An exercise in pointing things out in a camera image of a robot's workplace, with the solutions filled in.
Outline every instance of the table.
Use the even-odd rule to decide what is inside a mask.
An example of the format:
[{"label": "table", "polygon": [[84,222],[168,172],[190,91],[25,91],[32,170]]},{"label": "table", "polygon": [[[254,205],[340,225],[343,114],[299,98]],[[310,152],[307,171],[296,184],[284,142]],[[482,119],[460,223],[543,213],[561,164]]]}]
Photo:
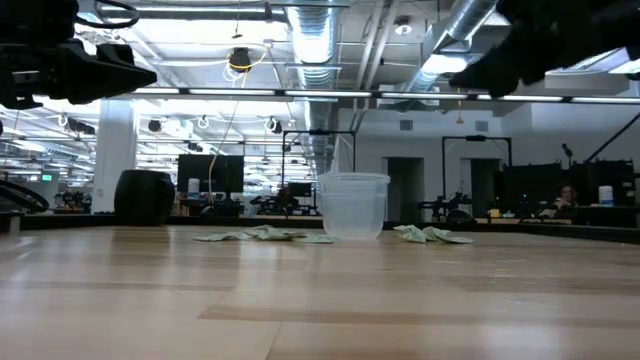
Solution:
[{"label": "table", "polygon": [[191,240],[234,230],[0,237],[2,358],[640,358],[638,246]]},{"label": "table", "polygon": [[255,215],[253,216],[255,219],[289,219],[289,220],[320,220],[322,221],[322,216],[301,216],[301,215],[289,215],[286,217],[285,215]]},{"label": "table", "polygon": [[638,227],[640,206],[578,206],[576,221],[589,226]]}]

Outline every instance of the white column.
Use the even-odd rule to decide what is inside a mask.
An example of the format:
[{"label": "white column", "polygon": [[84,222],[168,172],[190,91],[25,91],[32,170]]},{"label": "white column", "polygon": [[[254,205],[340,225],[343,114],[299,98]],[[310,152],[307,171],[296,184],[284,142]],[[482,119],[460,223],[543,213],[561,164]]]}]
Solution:
[{"label": "white column", "polygon": [[123,170],[135,169],[139,119],[130,100],[102,100],[91,211],[113,211]]}]

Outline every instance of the metal frame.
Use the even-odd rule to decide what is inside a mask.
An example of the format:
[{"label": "metal frame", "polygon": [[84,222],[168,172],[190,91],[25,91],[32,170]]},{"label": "metal frame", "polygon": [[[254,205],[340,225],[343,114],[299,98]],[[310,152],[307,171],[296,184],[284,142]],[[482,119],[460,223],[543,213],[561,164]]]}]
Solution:
[{"label": "metal frame", "polygon": [[292,99],[392,99],[392,100],[450,100],[489,101],[511,103],[582,104],[582,105],[640,105],[638,97],[573,96],[573,95],[506,95],[492,98],[488,94],[460,94],[453,92],[408,93],[375,90],[304,90],[304,89],[248,89],[156,87],[141,88],[114,99],[196,99],[291,101]]},{"label": "metal frame", "polygon": [[487,140],[502,140],[507,143],[508,147],[508,155],[509,155],[509,166],[513,165],[513,155],[512,155],[512,146],[511,146],[511,138],[510,137],[494,137],[494,136],[443,136],[442,137],[442,196],[443,199],[447,198],[447,151],[445,148],[447,140],[465,140],[465,141],[473,141],[473,142],[485,142]]},{"label": "metal frame", "polygon": [[281,178],[280,178],[280,188],[284,188],[284,168],[285,168],[285,148],[287,147],[287,135],[289,134],[309,134],[313,136],[331,136],[331,135],[341,135],[348,134],[353,137],[353,172],[356,171],[356,132],[355,131],[332,131],[332,130],[285,130],[282,132],[282,168],[281,168]]}]

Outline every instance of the person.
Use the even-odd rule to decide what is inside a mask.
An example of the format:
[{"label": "person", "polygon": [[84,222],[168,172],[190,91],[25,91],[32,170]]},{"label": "person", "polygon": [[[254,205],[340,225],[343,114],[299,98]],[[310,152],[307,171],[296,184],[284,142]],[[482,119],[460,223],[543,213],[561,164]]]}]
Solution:
[{"label": "person", "polygon": [[291,189],[288,186],[285,186],[284,189],[280,189],[280,191],[278,191],[277,201],[280,208],[285,212],[289,207],[297,207],[300,205],[298,199],[293,197]]},{"label": "person", "polygon": [[559,196],[547,209],[538,214],[538,217],[542,218],[559,218],[559,217],[571,217],[574,208],[578,205],[578,193],[575,188],[569,184],[564,183],[559,187]]}]

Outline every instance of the door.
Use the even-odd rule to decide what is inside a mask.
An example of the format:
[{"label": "door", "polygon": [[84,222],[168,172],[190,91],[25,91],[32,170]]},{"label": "door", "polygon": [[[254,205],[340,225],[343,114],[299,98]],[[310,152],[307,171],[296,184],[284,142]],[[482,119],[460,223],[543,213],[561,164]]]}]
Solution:
[{"label": "door", "polygon": [[494,173],[500,168],[498,159],[471,159],[471,201],[474,217],[486,217],[496,198]]},{"label": "door", "polygon": [[418,202],[424,199],[424,159],[388,158],[391,178],[387,194],[387,220],[402,223],[422,221]]}]

